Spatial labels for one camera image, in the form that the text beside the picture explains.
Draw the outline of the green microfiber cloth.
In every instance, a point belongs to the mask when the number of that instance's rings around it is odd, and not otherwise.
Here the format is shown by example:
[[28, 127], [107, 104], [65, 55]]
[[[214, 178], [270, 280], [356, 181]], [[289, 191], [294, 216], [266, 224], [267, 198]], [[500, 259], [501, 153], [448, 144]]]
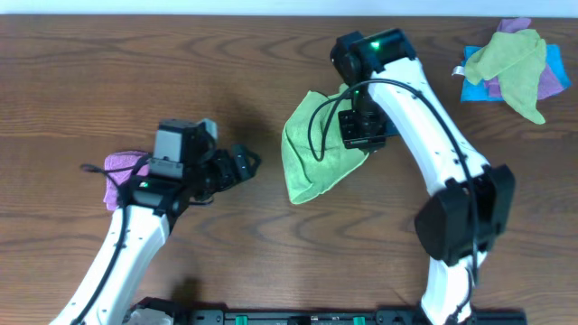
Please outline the green microfiber cloth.
[[284, 125], [281, 156], [289, 200], [295, 205], [330, 190], [368, 158], [359, 149], [345, 148], [338, 117], [329, 117], [338, 96], [309, 91]]

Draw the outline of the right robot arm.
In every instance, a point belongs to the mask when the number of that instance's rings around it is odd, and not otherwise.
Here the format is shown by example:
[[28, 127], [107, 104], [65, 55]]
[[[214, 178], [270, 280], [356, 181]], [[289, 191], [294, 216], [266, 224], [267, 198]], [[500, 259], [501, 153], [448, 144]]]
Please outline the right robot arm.
[[338, 114], [344, 146], [372, 152], [400, 136], [429, 194], [415, 217], [415, 232], [429, 256], [425, 292], [416, 311], [379, 311], [376, 323], [527, 323], [522, 311], [471, 306], [480, 265], [506, 229], [512, 171], [491, 166], [462, 135], [402, 30], [343, 35], [330, 58], [348, 86], [341, 96], [351, 102]]

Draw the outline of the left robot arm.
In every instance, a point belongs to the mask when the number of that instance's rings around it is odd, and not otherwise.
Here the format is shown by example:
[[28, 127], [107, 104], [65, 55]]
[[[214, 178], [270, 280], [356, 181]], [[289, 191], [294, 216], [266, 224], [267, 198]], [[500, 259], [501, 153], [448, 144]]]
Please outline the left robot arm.
[[133, 304], [148, 265], [189, 207], [209, 205], [214, 194], [256, 175], [260, 157], [244, 145], [217, 147], [216, 124], [160, 122], [154, 151], [128, 179], [115, 181], [117, 208], [106, 238], [79, 288], [54, 319], [72, 324], [185, 324], [186, 313], [151, 300]]

